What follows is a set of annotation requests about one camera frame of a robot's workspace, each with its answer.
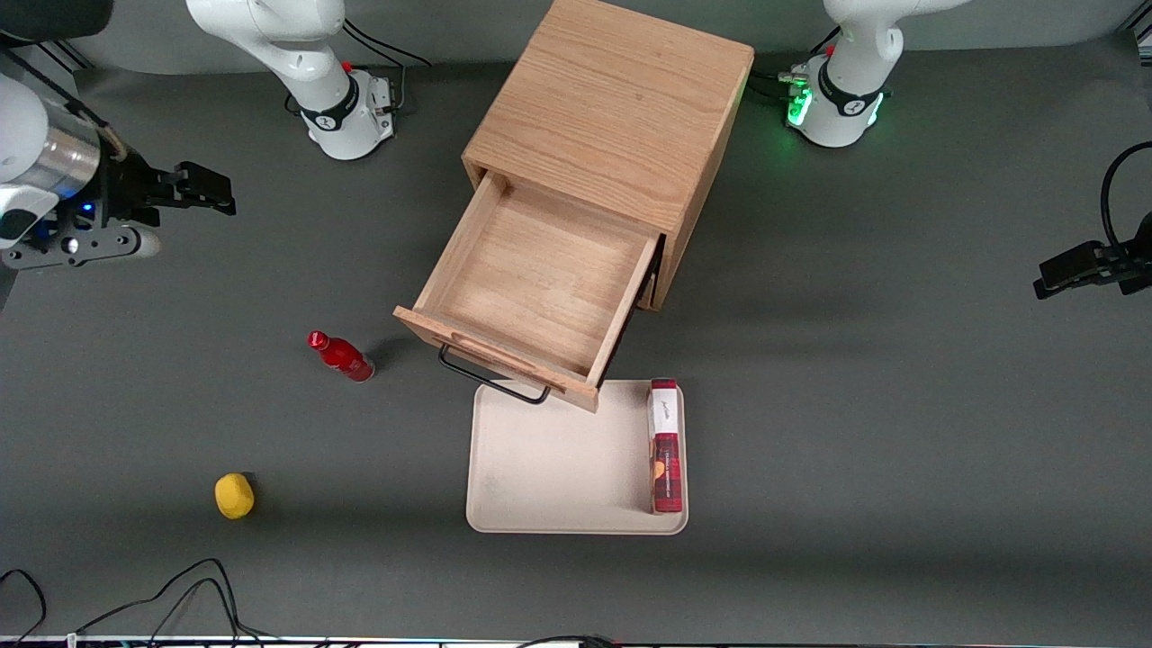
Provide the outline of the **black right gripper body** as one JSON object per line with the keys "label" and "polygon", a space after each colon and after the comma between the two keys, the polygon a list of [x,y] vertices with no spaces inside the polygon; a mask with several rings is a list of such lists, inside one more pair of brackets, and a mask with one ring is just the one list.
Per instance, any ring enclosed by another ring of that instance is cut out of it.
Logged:
{"label": "black right gripper body", "polygon": [[100,161],[89,182],[90,221],[96,227],[108,227],[114,219],[159,226],[159,208],[176,202],[176,184],[184,176],[184,165],[154,168],[135,150],[128,150],[123,160],[113,153],[111,143],[100,143]]}

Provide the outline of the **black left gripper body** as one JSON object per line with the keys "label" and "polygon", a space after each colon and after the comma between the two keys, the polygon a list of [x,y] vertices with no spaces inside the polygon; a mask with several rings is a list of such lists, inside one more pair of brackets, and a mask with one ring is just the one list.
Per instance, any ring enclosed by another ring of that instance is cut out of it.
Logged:
{"label": "black left gripper body", "polygon": [[1120,294],[1129,296],[1151,287],[1151,221],[1149,212],[1140,219],[1132,239],[1120,243],[1120,253],[1129,274],[1117,282]]}

